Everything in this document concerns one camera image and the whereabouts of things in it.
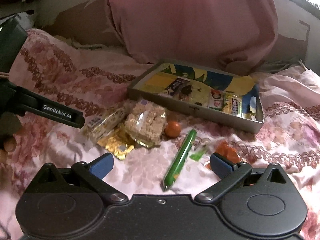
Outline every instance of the orange ball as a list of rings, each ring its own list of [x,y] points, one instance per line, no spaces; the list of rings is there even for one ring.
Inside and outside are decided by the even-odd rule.
[[[177,121],[169,121],[164,128],[164,133],[170,138],[177,138],[181,133],[181,126]]]

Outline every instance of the wall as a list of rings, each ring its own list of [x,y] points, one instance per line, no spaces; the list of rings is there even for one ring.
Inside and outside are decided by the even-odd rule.
[[[268,60],[298,56],[320,74],[320,20],[289,0],[274,0],[279,37]],[[74,38],[82,44],[120,45],[108,27],[104,0],[42,0],[38,26],[52,35]]]

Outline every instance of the pink floral fabric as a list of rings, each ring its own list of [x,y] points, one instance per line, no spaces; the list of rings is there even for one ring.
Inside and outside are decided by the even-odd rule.
[[[112,50],[74,49],[47,33],[31,29],[10,72],[17,85],[84,112],[86,121],[126,98],[126,87],[150,66]],[[104,181],[129,197],[134,193],[163,194],[160,188],[184,136],[197,130],[194,149],[206,145],[199,162],[190,158],[169,194],[197,193],[219,179],[205,167],[210,152],[222,141],[232,144],[241,158],[254,167],[280,163],[308,206],[301,230],[306,240],[320,239],[320,78],[301,66],[278,74],[254,73],[259,83],[265,123],[249,134],[191,116],[169,112],[180,122],[179,138],[163,138],[161,146],[134,149],[124,161],[115,159]],[[27,113],[20,118],[28,131],[16,136],[15,152],[0,166],[0,237],[18,239],[22,231],[15,218],[15,205],[29,182],[46,162],[69,167],[90,162],[105,151],[79,141],[79,129]]]

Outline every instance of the open box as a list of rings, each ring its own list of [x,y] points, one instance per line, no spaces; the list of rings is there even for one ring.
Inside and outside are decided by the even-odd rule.
[[[189,64],[185,62],[181,62],[178,60],[161,60],[156,65],[154,65],[152,68],[150,68],[148,71],[143,73],[141,76],[136,78],[129,86],[128,86],[128,96],[130,99],[138,100],[140,97],[152,101],[156,104],[159,104],[161,106],[166,107],[168,110],[177,111],[183,114],[187,115],[193,115],[195,117],[200,117],[212,122],[216,122],[223,125],[228,125],[230,127],[244,130],[251,133],[258,133],[261,129],[263,122],[264,122],[264,114],[261,107],[259,92],[256,90],[256,121],[241,118],[238,116],[234,116],[231,114],[224,113],[219,110],[211,109],[205,106],[200,106],[198,104],[189,103],[186,101],[177,100],[175,98],[169,98],[166,96],[158,95],[157,91],[149,91],[141,90],[142,86],[145,85],[145,83],[150,80],[156,73],[159,73],[160,71],[167,68],[168,64],[173,64],[175,66],[179,67],[188,67],[196,69],[195,71],[202,70],[204,73],[218,73],[223,75],[228,75],[231,77],[238,77],[236,75],[212,69],[207,68],[203,66],[198,66],[194,64]]]

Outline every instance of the pink cloth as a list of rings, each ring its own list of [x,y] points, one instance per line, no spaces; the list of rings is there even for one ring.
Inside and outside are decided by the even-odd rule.
[[[74,49],[44,31],[29,30],[10,71],[10,80],[83,111],[88,121],[123,100],[130,81],[149,67],[109,50]],[[308,206],[301,234],[305,240],[320,240],[320,78],[300,66],[274,75],[253,76],[259,83],[265,109],[265,123],[258,134],[169,112],[168,119],[180,123],[181,135],[173,140],[164,138],[159,148],[134,149],[124,161],[115,158],[114,168],[104,181],[129,197],[134,193],[163,194],[161,180],[185,135],[196,129],[196,147],[205,144],[214,151],[226,140],[253,167],[280,163]],[[30,113],[20,120],[28,133],[15,136],[17,149],[7,163],[0,163],[0,238],[9,234],[12,240],[22,235],[15,205],[44,163],[69,167],[105,153],[99,146],[87,150],[85,140],[76,142],[79,129]],[[216,183],[218,177],[203,165],[209,157],[205,155],[199,162],[187,158],[172,191],[166,194],[195,196]]]
[[[106,7],[140,63],[170,58],[243,75],[277,38],[273,0],[106,0]]]

